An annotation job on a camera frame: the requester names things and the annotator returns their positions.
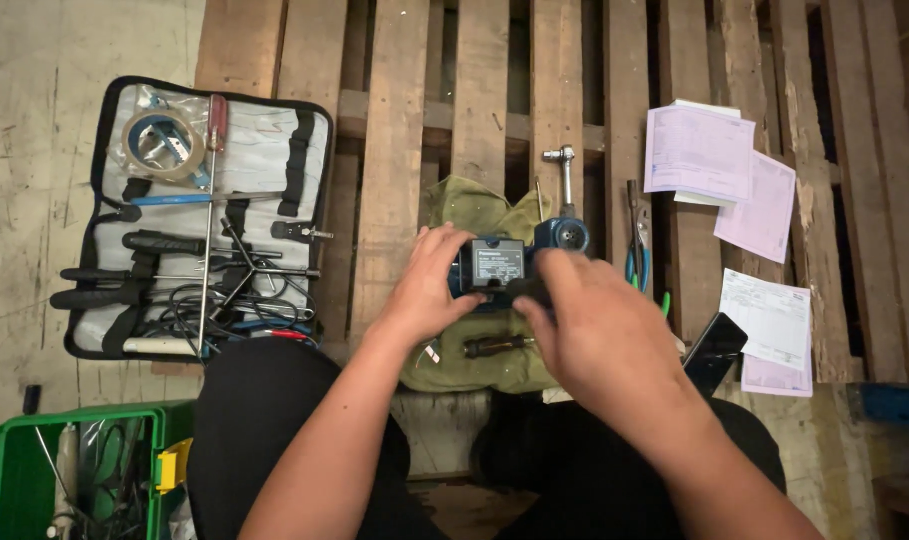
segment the green cloth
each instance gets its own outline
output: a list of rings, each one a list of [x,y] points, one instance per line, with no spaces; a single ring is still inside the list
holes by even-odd
[[[550,215],[552,201],[543,196],[544,215]],[[511,207],[505,197],[468,178],[450,176],[427,192],[430,210],[428,227],[450,221],[454,227],[490,237],[524,240],[531,245],[534,228],[541,221],[538,194],[531,191]],[[421,392],[459,392],[493,387],[520,394],[557,387],[548,374],[537,346],[510,350],[494,356],[469,360],[464,342],[491,336],[532,337],[524,315],[514,309],[495,313],[472,313],[449,326],[432,345],[440,358],[435,362],[418,347],[404,363],[400,381]]]

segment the hand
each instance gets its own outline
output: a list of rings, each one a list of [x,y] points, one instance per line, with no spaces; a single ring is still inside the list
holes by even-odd
[[[518,298],[514,308],[530,323],[547,371],[643,454],[653,444],[674,444],[677,424],[708,407],[681,367],[658,306],[603,260],[541,250],[537,267],[557,326],[531,298]]]
[[[372,328],[414,348],[472,313],[485,295],[469,294],[455,300],[448,289],[448,273],[461,246],[474,238],[451,222],[432,229],[421,227],[407,268]]]

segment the tool roll pouch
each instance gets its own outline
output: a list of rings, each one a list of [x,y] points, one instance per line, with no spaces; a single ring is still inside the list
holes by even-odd
[[[211,94],[144,77],[121,77],[108,86],[91,163],[94,212],[85,230],[78,267],[81,271],[128,273],[110,281],[81,279],[72,283],[71,292],[52,297],[53,307],[70,309],[64,349],[73,356],[93,361],[193,361],[182,354],[124,352],[123,348],[128,338],[168,338],[172,331],[177,336],[175,305],[169,294],[156,292],[196,284],[193,292],[183,291],[175,299],[194,296],[200,301],[200,281],[156,277],[201,278],[203,255],[135,251],[125,247],[123,239],[138,232],[145,237],[169,235],[201,240],[203,250],[207,203],[131,206],[127,201],[207,193],[198,186],[206,186],[210,178],[212,153],[205,151],[205,144]],[[224,151],[216,159],[214,192],[281,191],[283,195],[250,202],[215,202],[211,247],[232,248],[233,241],[220,222],[227,216],[250,249],[281,253],[280,259],[272,260],[274,264],[289,269],[317,268],[317,242],[276,239],[270,231],[276,221],[307,222],[312,228],[320,228],[334,140],[331,115],[313,103],[220,95],[228,102],[228,128],[226,136],[221,137]],[[158,116],[177,117],[184,127],[178,129],[177,122],[157,123]],[[195,172],[184,178],[165,178],[169,175],[165,171],[178,166],[194,167]],[[151,174],[152,169],[158,174]],[[239,264],[242,261],[238,253],[213,251],[211,255],[233,258]],[[209,282],[221,284],[219,290],[231,290],[246,272],[246,267],[234,267],[212,273]],[[304,277],[291,280],[311,292]],[[284,289],[280,300],[298,307],[299,321],[310,324],[316,309],[314,300],[293,286],[285,287],[280,276],[269,280],[265,275],[255,275],[250,293],[274,296],[272,285],[278,291]],[[188,304],[182,304],[179,313],[188,313]],[[208,310],[213,308],[209,300]],[[197,305],[193,309],[193,323],[197,325]],[[290,308],[287,313],[293,315]],[[260,320],[256,314],[233,311],[226,317],[237,321],[230,328]],[[156,323],[159,320],[166,325]]]

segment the smartphone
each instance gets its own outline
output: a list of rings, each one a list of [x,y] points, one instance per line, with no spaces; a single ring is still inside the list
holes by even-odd
[[[749,335],[725,313],[714,315],[682,363],[705,399],[715,395],[748,342]]]

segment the concrete floor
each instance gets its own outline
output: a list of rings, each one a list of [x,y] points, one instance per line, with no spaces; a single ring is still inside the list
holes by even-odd
[[[92,362],[62,347],[67,289],[92,212],[90,163],[107,85],[143,75],[191,86],[204,0],[0,0],[0,423],[43,385],[42,412],[197,396],[199,377],[143,362]],[[845,387],[812,399],[719,395],[754,411],[781,445],[789,496],[829,538],[876,538],[872,474],[888,470],[880,429],[853,424]],[[396,399],[412,473],[464,471],[484,394]]]

